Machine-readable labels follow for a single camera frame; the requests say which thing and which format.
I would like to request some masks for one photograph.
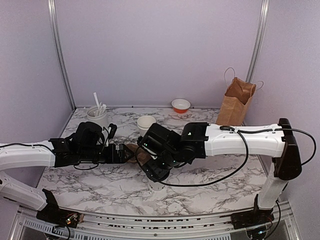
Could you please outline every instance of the white paper cup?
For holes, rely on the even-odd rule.
[[[157,120],[153,116],[145,115],[138,118],[137,125],[139,128],[140,135],[143,137],[152,124],[156,123]]]
[[[107,110],[104,110],[100,116],[95,116],[94,111],[98,109],[97,106],[92,106],[86,111],[86,117],[90,122],[98,124],[102,129],[105,127],[106,129],[109,126]]]

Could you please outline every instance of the paper bag handle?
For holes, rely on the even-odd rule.
[[[262,85],[261,85],[261,87],[259,87],[258,89],[256,89],[256,91],[262,89],[262,87],[265,85],[265,82],[264,82],[264,81],[257,81],[257,83],[259,83],[259,82],[262,83]]]
[[[224,78],[224,82],[225,82],[225,85],[226,85],[227,88],[229,87],[229,85],[228,85],[227,80],[226,80],[226,73],[227,73],[227,71],[228,71],[229,69],[232,69],[232,70],[233,70],[233,79],[236,77],[236,71],[235,71],[235,69],[234,69],[233,67],[230,66],[230,67],[228,67],[228,68],[224,71],[223,78]]]

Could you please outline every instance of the lavender wall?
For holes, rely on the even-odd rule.
[[[0,0],[0,143],[57,137],[71,109],[43,0]],[[37,185],[42,167],[7,171]],[[0,239],[7,239],[18,204],[0,197]]]
[[[320,2],[270,1],[267,28],[254,81],[265,82],[248,112],[248,125],[276,123],[288,118],[292,127],[320,139]],[[295,134],[302,161],[313,144]],[[283,197],[288,198],[303,240],[319,239],[319,154],[303,166]]]
[[[245,79],[262,1],[56,1],[77,106],[219,107],[224,70]]]

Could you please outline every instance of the orange bowl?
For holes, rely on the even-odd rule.
[[[191,106],[190,102],[181,98],[173,100],[171,102],[171,105],[173,107],[173,110],[178,114],[186,113]]]

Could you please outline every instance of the black mounting bracket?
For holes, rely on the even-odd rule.
[[[260,210],[258,207],[258,194],[254,198],[254,207],[249,211],[242,211],[233,213],[231,215],[231,222],[234,229],[249,228],[256,225],[270,223],[275,220],[272,214],[273,209]]]
[[[67,225],[70,228],[76,228],[81,214],[76,211],[60,209],[52,192],[46,189],[42,189],[42,191],[46,196],[47,205],[37,212],[36,218],[59,226]]]

